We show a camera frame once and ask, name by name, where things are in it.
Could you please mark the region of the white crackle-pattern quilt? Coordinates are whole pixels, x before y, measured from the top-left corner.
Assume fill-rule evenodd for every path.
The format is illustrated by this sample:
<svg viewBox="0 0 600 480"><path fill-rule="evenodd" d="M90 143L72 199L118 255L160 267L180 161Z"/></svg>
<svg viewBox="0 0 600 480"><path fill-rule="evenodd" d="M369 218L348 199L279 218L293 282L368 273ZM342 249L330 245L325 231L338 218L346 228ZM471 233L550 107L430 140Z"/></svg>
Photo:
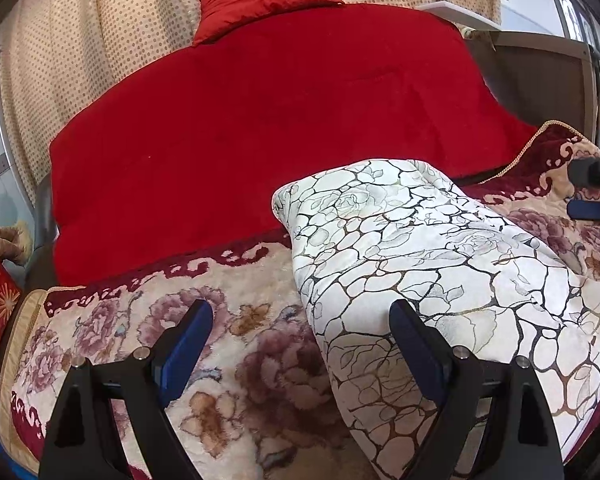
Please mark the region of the white crackle-pattern quilt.
<svg viewBox="0 0 600 480"><path fill-rule="evenodd" d="M600 403L600 278L418 160L321 171L272 207L339 411L380 478L402 474L434 420L390 333L400 299L480 359L528 358L574 449Z"/></svg>

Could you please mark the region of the floral plush blanket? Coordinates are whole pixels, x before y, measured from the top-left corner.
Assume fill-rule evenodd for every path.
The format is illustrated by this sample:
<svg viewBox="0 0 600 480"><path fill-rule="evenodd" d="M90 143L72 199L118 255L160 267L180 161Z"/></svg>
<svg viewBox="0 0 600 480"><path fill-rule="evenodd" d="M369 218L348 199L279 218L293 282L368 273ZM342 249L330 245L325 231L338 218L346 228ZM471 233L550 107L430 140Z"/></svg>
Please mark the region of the floral plush blanket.
<svg viewBox="0 0 600 480"><path fill-rule="evenodd" d="M23 479L562 479L600 435L600 149L494 176L290 179L278 228L30 292L0 377Z"/></svg>

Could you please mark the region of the wooden crib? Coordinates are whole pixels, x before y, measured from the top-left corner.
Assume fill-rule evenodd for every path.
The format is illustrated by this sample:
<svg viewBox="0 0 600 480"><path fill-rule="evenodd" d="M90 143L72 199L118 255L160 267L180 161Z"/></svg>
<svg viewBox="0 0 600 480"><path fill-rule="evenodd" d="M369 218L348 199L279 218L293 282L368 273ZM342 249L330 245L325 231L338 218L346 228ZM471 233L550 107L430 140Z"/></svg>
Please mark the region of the wooden crib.
<svg viewBox="0 0 600 480"><path fill-rule="evenodd" d="M465 44L495 99L538 126L565 122L600 148L600 55L584 42L468 29Z"/></svg>

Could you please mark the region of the red duvet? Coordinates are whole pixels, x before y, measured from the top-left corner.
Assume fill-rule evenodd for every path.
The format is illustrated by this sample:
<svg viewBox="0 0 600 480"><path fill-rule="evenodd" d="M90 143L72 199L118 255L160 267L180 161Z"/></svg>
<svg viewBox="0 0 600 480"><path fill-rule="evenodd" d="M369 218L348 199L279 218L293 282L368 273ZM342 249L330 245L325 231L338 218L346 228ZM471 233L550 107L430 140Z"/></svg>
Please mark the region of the red duvet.
<svg viewBox="0 0 600 480"><path fill-rule="evenodd" d="M457 28L346 4L242 25L126 77L50 144L58 282L85 285L276 227L282 185L370 158L452 178L532 137Z"/></svg>

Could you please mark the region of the beige dotted curtain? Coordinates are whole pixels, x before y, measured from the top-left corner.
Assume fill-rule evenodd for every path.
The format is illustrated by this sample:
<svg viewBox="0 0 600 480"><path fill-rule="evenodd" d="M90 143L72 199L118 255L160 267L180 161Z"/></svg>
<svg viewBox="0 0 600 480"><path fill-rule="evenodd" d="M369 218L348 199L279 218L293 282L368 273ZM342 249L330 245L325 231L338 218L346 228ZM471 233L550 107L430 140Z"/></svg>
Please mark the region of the beige dotted curtain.
<svg viewBox="0 0 600 480"><path fill-rule="evenodd" d="M501 0L343 0L414 8L447 1L490 21ZM0 84L9 147L27 194L74 115L160 56L189 44L199 0L19 0L3 22Z"/></svg>

